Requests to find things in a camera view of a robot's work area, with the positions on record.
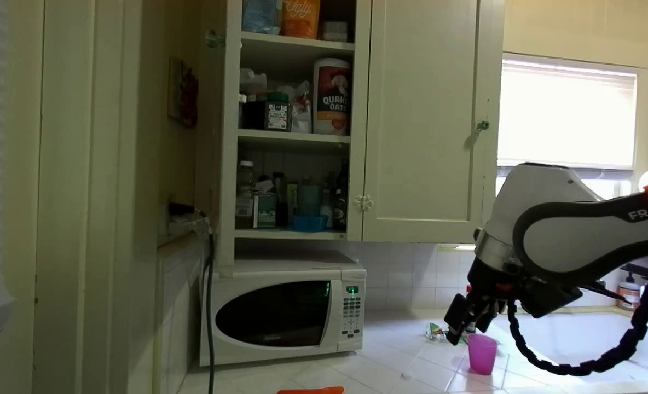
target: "white microwave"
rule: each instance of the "white microwave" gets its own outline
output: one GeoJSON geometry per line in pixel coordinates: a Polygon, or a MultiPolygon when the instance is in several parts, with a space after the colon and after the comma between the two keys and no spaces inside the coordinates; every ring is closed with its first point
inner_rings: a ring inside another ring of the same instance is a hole
{"type": "MultiPolygon", "coordinates": [[[[210,365],[201,292],[200,365],[210,365]]],[[[213,275],[215,365],[352,352],[364,345],[365,270],[344,257],[234,261],[213,275]]]]}

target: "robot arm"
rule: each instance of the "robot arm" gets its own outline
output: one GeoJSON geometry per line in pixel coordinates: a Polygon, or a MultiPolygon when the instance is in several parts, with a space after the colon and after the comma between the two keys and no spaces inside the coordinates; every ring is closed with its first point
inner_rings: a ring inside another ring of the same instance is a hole
{"type": "Polygon", "coordinates": [[[490,222],[476,237],[468,295],[455,295],[448,341],[468,327],[487,330],[508,303],[543,318],[599,277],[648,257],[648,192],[599,202],[565,166],[520,164],[501,185],[490,222]]]}

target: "cabinet door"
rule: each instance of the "cabinet door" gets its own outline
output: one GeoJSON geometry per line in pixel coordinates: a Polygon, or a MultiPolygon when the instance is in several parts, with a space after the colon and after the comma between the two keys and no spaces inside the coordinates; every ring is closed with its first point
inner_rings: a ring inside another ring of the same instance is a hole
{"type": "Polygon", "coordinates": [[[364,239],[471,240],[493,195],[501,0],[375,0],[369,43],[364,239]]]}

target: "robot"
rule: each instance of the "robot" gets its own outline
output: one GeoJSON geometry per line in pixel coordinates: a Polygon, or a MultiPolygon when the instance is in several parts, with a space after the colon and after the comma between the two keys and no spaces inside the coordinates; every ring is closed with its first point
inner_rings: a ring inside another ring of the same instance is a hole
{"type": "Polygon", "coordinates": [[[603,202],[568,166],[519,164],[508,172],[489,224],[476,231],[468,293],[458,293],[444,315],[447,339],[458,343],[471,329],[487,330],[508,309],[517,348],[540,370],[576,376],[610,370],[633,357],[637,341],[645,338],[648,287],[621,341],[581,365],[539,358],[519,330],[517,303],[539,320],[578,299],[582,289],[624,299],[599,277],[643,257],[648,189],[603,202]]]}

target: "microwave window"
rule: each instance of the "microwave window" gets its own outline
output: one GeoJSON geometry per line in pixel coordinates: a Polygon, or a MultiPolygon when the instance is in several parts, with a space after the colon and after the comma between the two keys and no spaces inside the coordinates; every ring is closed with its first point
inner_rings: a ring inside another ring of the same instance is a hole
{"type": "Polygon", "coordinates": [[[256,345],[317,345],[328,315],[330,283],[285,283],[242,293],[218,309],[224,335],[256,345]]]}

